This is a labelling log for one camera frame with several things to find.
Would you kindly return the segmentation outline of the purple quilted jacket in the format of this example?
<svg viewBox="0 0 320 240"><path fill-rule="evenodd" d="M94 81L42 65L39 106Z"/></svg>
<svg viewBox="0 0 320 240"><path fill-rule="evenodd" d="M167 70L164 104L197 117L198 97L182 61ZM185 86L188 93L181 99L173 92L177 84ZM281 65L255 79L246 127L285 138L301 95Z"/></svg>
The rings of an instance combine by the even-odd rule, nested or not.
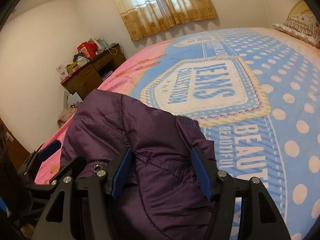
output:
<svg viewBox="0 0 320 240"><path fill-rule="evenodd" d="M215 163L214 143L199 124L151 108L127 95L89 94L68 126L60 165L86 160L80 177L93 175L131 148L135 160L115 206L116 231L123 239L203 239L212 205L201 193L191 163L199 147Z"/></svg>

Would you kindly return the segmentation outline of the clothes pile on floor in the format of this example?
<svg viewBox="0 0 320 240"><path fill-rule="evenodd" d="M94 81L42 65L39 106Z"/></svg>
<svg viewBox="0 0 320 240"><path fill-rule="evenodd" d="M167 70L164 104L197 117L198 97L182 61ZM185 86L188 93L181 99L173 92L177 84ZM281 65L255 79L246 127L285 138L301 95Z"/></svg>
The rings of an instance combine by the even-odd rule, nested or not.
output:
<svg viewBox="0 0 320 240"><path fill-rule="evenodd" d="M61 128L76 112L76 108L65 108L57 119L57 125Z"/></svg>

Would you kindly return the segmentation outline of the white card on desk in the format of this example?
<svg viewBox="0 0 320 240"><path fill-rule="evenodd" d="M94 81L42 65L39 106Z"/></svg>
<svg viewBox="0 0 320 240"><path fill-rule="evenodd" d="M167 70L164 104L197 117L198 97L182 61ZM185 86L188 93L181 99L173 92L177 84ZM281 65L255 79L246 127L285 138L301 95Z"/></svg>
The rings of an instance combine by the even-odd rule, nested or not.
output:
<svg viewBox="0 0 320 240"><path fill-rule="evenodd" d="M58 74L59 74L60 80L64 80L66 77L68 77L68 72L67 72L67 69L66 69L65 66L59 65L59 66L56 68L56 71L57 71Z"/></svg>

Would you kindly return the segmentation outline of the brown wooden desk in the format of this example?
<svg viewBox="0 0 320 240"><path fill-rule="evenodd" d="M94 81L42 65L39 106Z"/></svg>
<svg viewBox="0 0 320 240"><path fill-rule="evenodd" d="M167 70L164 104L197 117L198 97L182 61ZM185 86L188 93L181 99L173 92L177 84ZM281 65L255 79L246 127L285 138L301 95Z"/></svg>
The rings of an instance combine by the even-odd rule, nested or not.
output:
<svg viewBox="0 0 320 240"><path fill-rule="evenodd" d="M107 79L108 74L115 72L125 61L122 46L113 43L95 59L61 81L61 85L71 94L77 93L84 100L92 90L97 89Z"/></svg>

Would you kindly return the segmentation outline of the red box on desk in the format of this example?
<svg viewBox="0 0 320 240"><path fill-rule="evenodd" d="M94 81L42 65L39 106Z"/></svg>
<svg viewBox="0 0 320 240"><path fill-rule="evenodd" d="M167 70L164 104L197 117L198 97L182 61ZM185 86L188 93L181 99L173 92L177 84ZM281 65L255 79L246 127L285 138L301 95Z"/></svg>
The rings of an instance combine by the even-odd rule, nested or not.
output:
<svg viewBox="0 0 320 240"><path fill-rule="evenodd" d="M82 44L77 47L77 50L83 57L93 60L97 56L96 52L98 51L98 46L95 43L86 41L82 42Z"/></svg>

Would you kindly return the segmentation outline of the pink and blue bedspread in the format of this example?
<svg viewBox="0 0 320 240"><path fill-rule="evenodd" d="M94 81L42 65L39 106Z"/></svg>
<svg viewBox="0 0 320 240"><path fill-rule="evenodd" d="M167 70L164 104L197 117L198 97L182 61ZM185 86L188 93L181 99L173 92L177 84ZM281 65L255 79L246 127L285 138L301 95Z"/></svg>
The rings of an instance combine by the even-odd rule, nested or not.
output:
<svg viewBox="0 0 320 240"><path fill-rule="evenodd" d="M273 29L205 31L141 50L98 89L198 121L217 168L258 177L291 239L311 232L319 218L319 49Z"/></svg>

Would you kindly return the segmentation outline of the far window curtain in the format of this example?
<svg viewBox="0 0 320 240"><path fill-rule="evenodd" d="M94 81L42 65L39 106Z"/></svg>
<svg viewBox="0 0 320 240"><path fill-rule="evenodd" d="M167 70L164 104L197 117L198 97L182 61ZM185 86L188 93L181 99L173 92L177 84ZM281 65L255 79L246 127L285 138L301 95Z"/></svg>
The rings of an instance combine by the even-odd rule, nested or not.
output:
<svg viewBox="0 0 320 240"><path fill-rule="evenodd" d="M132 41L218 17L211 0L114 0Z"/></svg>

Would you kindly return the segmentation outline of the grey patterned pillow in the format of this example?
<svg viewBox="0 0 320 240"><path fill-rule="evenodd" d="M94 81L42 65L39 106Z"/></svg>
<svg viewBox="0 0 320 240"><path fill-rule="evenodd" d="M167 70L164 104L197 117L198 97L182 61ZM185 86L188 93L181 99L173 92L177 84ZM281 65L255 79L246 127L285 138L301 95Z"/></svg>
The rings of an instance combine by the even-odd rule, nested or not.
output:
<svg viewBox="0 0 320 240"><path fill-rule="evenodd" d="M319 23L312 13L289 16L283 24L272 25L278 31L319 48Z"/></svg>

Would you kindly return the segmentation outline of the cream wooden headboard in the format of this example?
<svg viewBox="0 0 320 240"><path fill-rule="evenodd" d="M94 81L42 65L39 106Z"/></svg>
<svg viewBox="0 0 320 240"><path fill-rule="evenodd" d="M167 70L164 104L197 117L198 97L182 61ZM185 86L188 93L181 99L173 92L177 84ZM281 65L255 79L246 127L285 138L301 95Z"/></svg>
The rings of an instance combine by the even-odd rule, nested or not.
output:
<svg viewBox="0 0 320 240"><path fill-rule="evenodd" d="M311 9L304 2L304 0L299 0L289 12L289 16L297 15L297 14L309 14L312 13Z"/></svg>

